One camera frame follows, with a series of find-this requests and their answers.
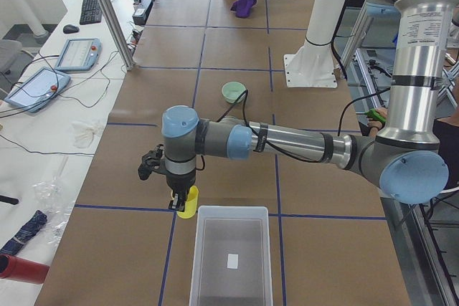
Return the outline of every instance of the brown table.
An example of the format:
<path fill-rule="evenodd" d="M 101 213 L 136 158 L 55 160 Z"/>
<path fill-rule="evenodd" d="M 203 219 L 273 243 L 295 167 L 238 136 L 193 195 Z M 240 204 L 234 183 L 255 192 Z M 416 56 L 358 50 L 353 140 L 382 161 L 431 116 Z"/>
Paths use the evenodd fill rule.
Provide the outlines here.
<path fill-rule="evenodd" d="M 337 89 L 288 89 L 283 55 L 303 44 L 313 0 L 156 0 L 36 305 L 188 305 L 196 217 L 167 211 L 165 178 L 137 177 L 161 114 L 189 105 L 216 119 L 229 80 L 250 90 L 251 120 L 336 133 Z M 232 115 L 241 116 L 238 105 Z M 348 111 L 344 132 L 358 135 Z M 207 157 L 199 204 L 266 206 L 275 305 L 409 305 L 375 187 L 334 166 L 253 154 Z"/>

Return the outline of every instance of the white square sticker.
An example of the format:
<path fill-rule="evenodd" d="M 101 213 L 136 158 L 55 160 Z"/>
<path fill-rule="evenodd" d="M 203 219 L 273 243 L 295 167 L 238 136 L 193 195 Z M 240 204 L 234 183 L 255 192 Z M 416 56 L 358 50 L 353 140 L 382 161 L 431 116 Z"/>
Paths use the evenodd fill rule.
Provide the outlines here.
<path fill-rule="evenodd" d="M 228 262 L 227 262 L 228 269 L 237 269 L 238 262 L 239 262 L 238 254 L 228 254 Z"/>

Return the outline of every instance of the blue joint cap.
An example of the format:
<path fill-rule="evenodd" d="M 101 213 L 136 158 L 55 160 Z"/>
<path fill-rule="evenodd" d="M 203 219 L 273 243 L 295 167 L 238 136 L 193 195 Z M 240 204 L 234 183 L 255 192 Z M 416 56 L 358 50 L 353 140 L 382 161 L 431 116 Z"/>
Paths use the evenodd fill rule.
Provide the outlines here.
<path fill-rule="evenodd" d="M 448 182 L 448 167 L 436 153 L 417 150 L 394 159 L 382 171 L 379 186 L 404 204 L 423 204 Z"/>
<path fill-rule="evenodd" d="M 163 113 L 163 136 L 178 138 L 191 132 L 198 125 L 199 116 L 195 109 L 185 105 L 170 107 Z"/>
<path fill-rule="evenodd" d="M 243 125 L 235 125 L 227 142 L 227 156 L 229 159 L 249 158 L 252 131 Z"/>
<path fill-rule="evenodd" d="M 396 17 L 400 16 L 399 10 L 392 5 L 366 3 L 366 12 L 370 17 Z"/>

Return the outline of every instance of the green bowl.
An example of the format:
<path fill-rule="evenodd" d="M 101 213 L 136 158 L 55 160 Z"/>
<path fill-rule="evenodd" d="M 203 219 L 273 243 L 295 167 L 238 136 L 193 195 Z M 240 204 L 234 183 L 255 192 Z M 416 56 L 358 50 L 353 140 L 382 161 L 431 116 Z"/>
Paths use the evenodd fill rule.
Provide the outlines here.
<path fill-rule="evenodd" d="M 240 96 L 240 94 L 243 93 L 245 90 L 246 88 L 244 84 L 241 84 L 240 82 L 227 82 L 222 87 L 222 95 L 224 100 L 226 100 L 228 103 L 233 104 L 234 102 L 236 102 L 236 99 Z M 244 99 L 244 97 L 241 97 L 237 102 L 239 103 L 241 100 Z"/>

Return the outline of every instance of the office chair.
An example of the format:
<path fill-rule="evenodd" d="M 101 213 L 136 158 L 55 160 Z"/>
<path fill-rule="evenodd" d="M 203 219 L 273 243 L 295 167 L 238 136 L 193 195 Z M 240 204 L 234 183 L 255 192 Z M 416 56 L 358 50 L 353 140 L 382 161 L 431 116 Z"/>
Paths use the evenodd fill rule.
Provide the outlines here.
<path fill-rule="evenodd" d="M 22 43 L 10 39 L 0 39 L 0 72 L 9 74 L 9 68 L 13 65 L 19 53 L 25 53 L 32 59 L 34 55 L 22 49 Z"/>

